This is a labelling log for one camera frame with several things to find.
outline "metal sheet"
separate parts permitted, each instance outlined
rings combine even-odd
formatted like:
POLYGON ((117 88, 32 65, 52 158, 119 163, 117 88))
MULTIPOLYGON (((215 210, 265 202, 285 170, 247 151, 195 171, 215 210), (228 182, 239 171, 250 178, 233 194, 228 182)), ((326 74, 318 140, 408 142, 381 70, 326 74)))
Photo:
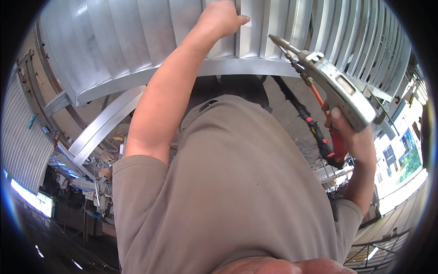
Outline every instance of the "metal sheet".
POLYGON ((334 11, 335 2, 333 0, 318 0, 315 25, 313 26, 313 35, 309 48, 310 52, 320 51, 325 53, 334 11))
POLYGON ((288 0, 265 0, 260 46, 261 58, 273 59, 281 57, 282 51, 271 41, 268 34, 274 34, 284 38, 288 12, 288 0))
POLYGON ((344 38, 347 25, 350 0, 336 0, 335 14, 333 16, 333 26, 325 51, 325 58, 334 63, 341 50, 342 39, 344 38))
POLYGON ((386 47, 386 51, 383 55, 382 63, 380 64, 379 69, 377 70, 376 77, 374 78, 374 81, 372 83, 372 85, 374 86, 379 87, 382 78, 384 77, 385 73, 388 70, 388 65, 392 58, 394 52, 394 46, 396 44, 397 32, 398 32, 398 23, 396 21, 395 16, 393 16, 391 21, 391 29, 389 30, 389 40, 386 47))
POLYGON ((360 20, 360 27, 359 27, 359 33, 357 35, 356 47, 354 48, 353 59, 351 60, 346 73, 348 76, 352 76, 353 73, 355 72, 357 65, 359 63, 359 58, 362 55, 362 51, 364 50, 368 28, 370 27, 369 26, 370 13, 371 13, 370 1, 364 1, 364 4, 362 6, 362 18, 360 20))
POLYGON ((149 0, 137 2, 152 64, 159 66, 177 47, 169 3, 149 0))
POLYGON ((383 0, 379 0, 376 34, 374 35, 373 45, 371 46, 367 60, 364 64, 364 71, 362 75, 360 75, 360 79, 362 81, 366 81, 368 76, 370 75, 374 61, 377 58, 378 50, 381 46, 380 41, 383 34, 383 26, 385 22, 385 13, 386 13, 385 10, 386 8, 385 8, 385 4, 383 3, 383 0))
POLYGON ((93 80, 100 84, 111 78, 102 54, 94 36, 91 20, 88 15, 87 2, 85 0, 70 0, 70 16, 73 23, 74 32, 84 55, 85 66, 92 73, 93 80))
POLYGON ((35 122, 17 73, 9 79, 3 102, 1 122, 2 167, 18 184, 38 193, 44 179, 53 144, 35 122))
POLYGON ((44 107, 44 112, 46 115, 50 116, 71 104, 72 101, 70 100, 70 97, 68 97, 67 92, 63 91, 47 103, 44 107))
POLYGON ((75 163, 82 165, 99 143, 137 106, 145 86, 131 88, 107 106, 69 148, 75 163))
POLYGON ((86 0, 97 45, 113 79, 129 72, 117 37, 108 0, 86 0))
POLYGON ((168 0, 177 46, 198 22, 202 13, 200 0, 168 0))
POLYGON ((403 52, 403 48, 405 46, 405 32, 400 29, 399 30, 401 32, 401 39, 400 42, 397 43, 397 51, 396 54, 394 55, 394 58, 391 61, 391 64, 389 65, 389 71, 387 73, 386 78, 384 79, 384 84, 382 85, 382 90, 386 91, 388 89, 389 84, 391 83, 394 74, 396 73, 396 68, 400 63, 400 59, 402 56, 402 52, 403 52))
POLYGON ((57 9, 54 10, 52 18, 57 25, 52 24, 53 29, 60 32, 60 37, 63 41, 58 48, 57 55, 65 55, 66 66, 62 66, 65 73, 69 72, 69 82, 74 90, 74 93, 89 89, 97 84, 97 81, 91 77, 92 71, 85 61, 85 57, 79 46, 78 38, 73 28, 71 20, 70 6, 66 1, 58 0, 54 2, 57 9))
POLYGON ((373 64, 373 67, 370 71, 370 77, 367 80, 368 83, 372 83, 374 79, 376 78, 377 71, 380 67, 380 64, 383 60, 383 55, 385 54, 386 47, 388 46, 388 40, 389 40, 389 31, 391 28, 391 20, 392 15, 388 8, 385 8, 385 32, 383 34, 383 40, 380 43, 380 47, 378 50, 377 59, 375 61, 375 64, 373 64))
POLYGON ((370 15, 370 25, 367 32, 367 37, 365 39, 364 49, 362 50, 360 54, 359 61, 357 63, 357 68, 354 72, 354 77, 359 78, 362 72, 365 69, 365 61, 369 57, 369 55, 372 55, 370 52, 371 46, 373 44, 375 35, 376 35, 376 29, 377 29, 377 22, 378 22, 378 0, 371 0, 370 2, 370 9, 371 9, 371 15, 370 15))
POLYGON ((109 0, 109 7, 129 71, 152 65, 137 0, 109 0))
POLYGON ((351 0, 350 10, 348 15, 347 27, 345 29, 344 39, 342 41, 339 58, 336 62, 336 67, 344 72, 350 58, 351 50, 356 39, 357 29, 359 27, 360 4, 361 0, 351 0))
MULTIPOLYGON (((312 1, 293 0, 290 2, 284 39, 289 41, 292 46, 299 50, 304 49, 307 33, 309 32, 311 15, 312 1)), ((284 54, 281 55, 281 58, 287 60, 284 54)))
POLYGON ((253 57, 260 54, 264 6, 264 0, 236 0, 237 14, 248 15, 251 18, 236 32, 237 58, 253 57))
MULTIPOLYGON (((219 0, 202 0, 202 9, 204 10, 208 4, 216 1, 219 0)), ((236 50, 235 43, 236 43, 235 34, 219 39, 219 41, 217 41, 216 44, 214 44, 214 46, 208 53, 207 58, 215 59, 215 58, 234 55, 236 50)))
POLYGON ((396 72, 392 78, 391 84, 388 87, 387 93, 394 98, 399 87, 402 83, 403 77, 405 75, 406 68, 409 64, 409 58, 411 53, 411 43, 407 35, 405 35, 405 44, 403 45, 403 51, 400 58, 399 65, 396 67, 396 72))
MULTIPOLYGON (((78 94, 77 105, 89 102, 96 98, 130 89, 139 85, 146 85, 154 75, 156 68, 138 71, 136 73, 119 77, 110 82, 103 83, 90 90, 78 94)), ((230 75, 230 74, 255 74, 255 75, 279 75, 299 77, 290 63, 282 59, 263 60, 259 57, 238 59, 225 57, 223 59, 207 60, 201 66, 198 76, 207 75, 230 75)))
POLYGON ((382 64, 380 65, 380 69, 377 72, 377 76, 375 78, 375 86, 380 87, 380 84, 383 81, 383 78, 385 77, 386 73, 388 72, 389 63, 391 62, 391 59, 394 56, 394 48, 395 46, 398 46, 401 44, 401 28, 399 28, 399 24, 397 20, 394 18, 394 31, 391 37, 391 40, 389 42, 390 47, 388 49, 388 52, 386 56, 383 57, 382 64))

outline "corrugated metal wall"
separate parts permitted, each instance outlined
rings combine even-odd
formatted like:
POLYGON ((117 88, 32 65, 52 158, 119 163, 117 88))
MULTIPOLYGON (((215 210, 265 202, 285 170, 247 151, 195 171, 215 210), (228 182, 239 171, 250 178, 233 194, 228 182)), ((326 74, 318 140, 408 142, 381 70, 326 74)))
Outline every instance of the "corrugated metal wall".
POLYGON ((2 166, 18 184, 37 194, 53 144, 34 122, 18 74, 9 80, 1 116, 2 166))

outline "metal beam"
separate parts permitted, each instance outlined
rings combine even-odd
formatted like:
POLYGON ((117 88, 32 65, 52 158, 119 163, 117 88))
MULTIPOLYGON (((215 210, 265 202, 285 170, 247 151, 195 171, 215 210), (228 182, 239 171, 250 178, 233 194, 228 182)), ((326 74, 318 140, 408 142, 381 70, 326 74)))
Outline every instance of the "metal beam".
POLYGON ((145 86, 131 88, 107 106, 71 145, 69 152, 82 165, 108 133, 137 106, 145 86))
MULTIPOLYGON (((76 97, 76 105, 79 106, 108 94, 146 85, 156 70, 157 68, 138 71, 83 91, 76 97)), ((299 77, 297 72, 291 68, 289 62, 285 62, 282 59, 263 60, 259 57, 238 59, 234 56, 230 56, 221 59, 207 60, 204 61, 198 72, 198 76, 230 74, 299 77)))
POLYGON ((71 104, 72 102, 70 97, 68 97, 67 92, 63 91, 47 103, 47 105, 44 107, 44 112, 50 116, 71 104))

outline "metal bar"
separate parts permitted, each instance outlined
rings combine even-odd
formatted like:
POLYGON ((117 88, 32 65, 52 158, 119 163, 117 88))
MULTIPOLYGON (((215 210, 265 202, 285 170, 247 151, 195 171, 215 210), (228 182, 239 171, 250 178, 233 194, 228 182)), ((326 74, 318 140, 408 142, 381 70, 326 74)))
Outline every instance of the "metal bar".
POLYGON ((402 28, 399 29, 399 35, 401 35, 401 37, 398 38, 396 53, 391 61, 391 64, 389 65, 390 67, 388 73, 383 79, 383 85, 381 87, 382 90, 388 89, 388 86, 391 83, 392 78, 394 77, 394 74, 396 72, 396 67, 400 63, 403 47, 405 46, 405 32, 402 30, 402 28))
POLYGON ((392 15, 389 9, 385 9, 385 33, 383 35, 383 40, 380 46, 380 50, 378 53, 378 57, 376 59, 376 63, 373 64, 373 68, 370 71, 370 78, 367 80, 368 83, 372 83, 376 78, 376 74, 378 69, 380 68, 380 64, 383 60, 383 55, 385 54, 386 47, 388 46, 389 33, 391 29, 392 15))
POLYGON ((330 63, 334 63, 336 61, 339 51, 341 50, 342 39, 344 38, 345 28, 347 25, 349 8, 349 0, 336 0, 333 26, 330 32, 327 49, 325 51, 325 58, 330 63))
MULTIPOLYGON (((219 0, 202 0, 202 9, 204 10, 208 4, 219 0)), ((214 44, 208 53, 208 59, 215 59, 225 56, 234 55, 236 52, 236 36, 234 34, 219 39, 214 44)))
POLYGON ((263 0, 236 0, 237 14, 248 15, 251 20, 236 32, 236 57, 259 56, 263 29, 263 0))
POLYGON ((374 41, 376 30, 378 27, 378 0, 371 0, 370 2, 370 9, 371 9, 371 15, 370 15, 370 25, 368 27, 368 32, 366 34, 364 49, 362 50, 360 54, 359 61, 357 63, 356 70, 354 72, 354 77, 359 78, 362 74, 362 72, 365 69, 365 61, 367 58, 370 57, 373 53, 370 52, 372 42, 374 41))
POLYGON ((399 90, 400 85, 402 84, 403 76, 409 64, 410 52, 411 52, 411 44, 409 42, 409 38, 407 37, 407 35, 405 35, 405 45, 403 46, 403 52, 400 59, 400 63, 396 68, 396 72, 387 91, 387 93, 391 95, 392 98, 394 98, 397 91, 399 90))
POLYGON ((86 2, 87 12, 90 15, 97 45, 102 53, 109 74, 115 79, 129 72, 129 68, 117 37, 116 28, 114 27, 110 4, 108 0, 86 0, 86 2))
POLYGON ((345 70, 354 41, 356 39, 357 29, 359 27, 360 5, 361 0, 352 0, 350 3, 347 27, 342 42, 341 51, 339 52, 339 59, 336 62, 336 67, 340 71, 345 70))
POLYGON ((71 145, 69 152, 82 165, 99 143, 137 106, 145 86, 129 89, 104 109, 71 145))
MULTIPOLYGON (((47 75, 47 78, 51 84, 51 86, 53 87, 53 90, 55 91, 56 94, 59 94, 62 92, 62 88, 58 83, 58 80, 56 79, 55 75, 53 74, 52 68, 49 64, 49 60, 47 60, 46 57, 46 52, 44 49, 44 44, 41 38, 41 31, 40 31, 40 26, 41 26, 41 19, 39 19, 36 23, 35 23, 35 46, 36 46, 36 50, 39 56, 39 59, 41 61, 41 65, 42 68, 44 70, 44 72, 47 75)), ((78 113, 76 112, 76 110, 74 109, 74 107, 72 105, 68 105, 65 108, 68 113, 71 115, 71 117, 73 118, 73 120, 77 123, 77 125, 84 130, 86 128, 85 122, 82 120, 82 118, 78 115, 78 113)))
POLYGON ((198 22, 202 13, 199 0, 168 0, 173 33, 177 46, 198 22))
POLYGON ((385 52, 385 55, 383 56, 382 63, 379 67, 379 70, 377 71, 376 78, 374 78, 373 84, 374 86, 380 87, 380 84, 382 82, 383 77, 385 76, 386 72, 388 71, 389 62, 391 61, 392 55, 394 54, 394 47, 397 44, 397 39, 400 39, 401 37, 397 34, 399 33, 399 27, 398 22, 395 18, 395 16, 392 17, 393 19, 393 27, 392 31, 390 32, 388 47, 385 52))
POLYGON ((44 107, 44 112, 46 115, 51 116, 71 104, 72 102, 70 97, 68 97, 67 92, 63 91, 47 103, 47 105, 44 107))
POLYGON ((44 8, 42 13, 41 13, 40 21, 41 21, 42 38, 44 39, 45 49, 47 51, 48 58, 50 58, 51 67, 53 68, 53 71, 55 72, 54 74, 59 79, 59 81, 62 83, 62 86, 63 86, 64 90, 67 92, 71 101, 74 102, 75 98, 76 98, 76 93, 74 93, 69 81, 67 80, 66 75, 64 74, 63 70, 61 69, 61 64, 63 63, 62 58, 64 58, 64 56, 60 55, 59 56, 60 58, 57 58, 57 56, 55 55, 55 47, 54 46, 58 46, 60 41, 59 41, 59 39, 57 39, 57 35, 54 35, 55 37, 52 41, 52 39, 51 39, 52 33, 49 32, 49 26, 48 26, 49 22, 48 22, 48 18, 47 18, 47 13, 50 11, 49 8, 51 5, 53 5, 53 3, 54 2, 48 3, 46 8, 44 8))
POLYGON ((383 33, 383 26, 385 22, 385 4, 383 0, 379 0, 378 8, 378 21, 376 34, 373 39, 373 45, 368 53, 367 61, 365 62, 364 72, 360 75, 362 81, 366 81, 371 69, 373 68, 374 61, 376 60, 378 49, 380 48, 380 40, 383 33))
POLYGON ((289 11, 289 1, 265 0, 263 16, 263 31, 261 35, 260 57, 263 59, 280 58, 282 51, 272 42, 268 34, 281 38, 286 33, 286 21, 289 11))
POLYGON ((325 53, 332 26, 335 2, 332 0, 318 0, 315 25, 310 42, 309 51, 321 51, 325 53))
POLYGON ((137 0, 141 24, 154 67, 176 49, 168 1, 137 0))
MULTIPOLYGON (((138 71, 136 73, 119 77, 108 81, 92 89, 78 94, 76 105, 91 100, 130 89, 140 85, 146 85, 154 75, 156 68, 138 71)), ((290 67, 290 62, 282 59, 262 60, 259 57, 238 59, 225 57, 223 59, 207 60, 201 66, 198 76, 207 75, 230 75, 230 74, 254 74, 254 75, 278 75, 299 77, 297 72, 290 67)))
POLYGON ((109 7, 129 71, 152 65, 137 0, 109 0, 109 7))
POLYGON ((362 7, 362 18, 360 21, 359 33, 357 34, 357 43, 354 49, 353 58, 350 62, 350 65, 347 69, 347 75, 352 76, 355 72, 357 65, 359 63, 359 58, 362 55, 362 51, 365 47, 367 32, 370 24, 370 1, 364 1, 364 5, 362 7))
MULTIPOLYGON (((292 46, 296 47, 299 50, 304 49, 304 45, 307 39, 307 33, 309 32, 311 15, 312 1, 296 0, 290 2, 289 14, 286 25, 286 34, 284 38, 285 40, 289 41, 292 46)), ((281 58, 283 60, 287 60, 284 54, 281 55, 281 58)))

